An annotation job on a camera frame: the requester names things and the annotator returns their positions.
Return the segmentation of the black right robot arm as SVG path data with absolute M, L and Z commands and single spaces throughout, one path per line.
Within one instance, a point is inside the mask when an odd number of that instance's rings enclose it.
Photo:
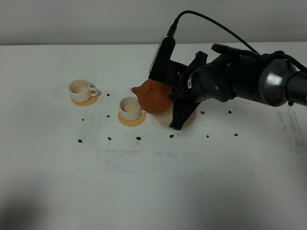
M 227 102 L 236 97 L 277 107 L 285 103 L 307 104 L 307 69 L 283 51 L 257 54 L 214 44 L 219 56 L 207 62 L 198 52 L 179 74 L 172 91 L 173 116 L 170 128 L 181 130 L 201 102 Z

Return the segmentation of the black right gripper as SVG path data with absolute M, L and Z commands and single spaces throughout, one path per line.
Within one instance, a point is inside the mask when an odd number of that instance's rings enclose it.
M 195 58 L 177 79 L 178 87 L 172 87 L 173 102 L 172 121 L 169 125 L 174 130 L 181 130 L 202 101 L 214 98 L 226 102 L 236 97 L 232 89 L 232 67 L 236 56 L 219 55 L 207 62 L 208 55 L 202 51 L 196 53 Z

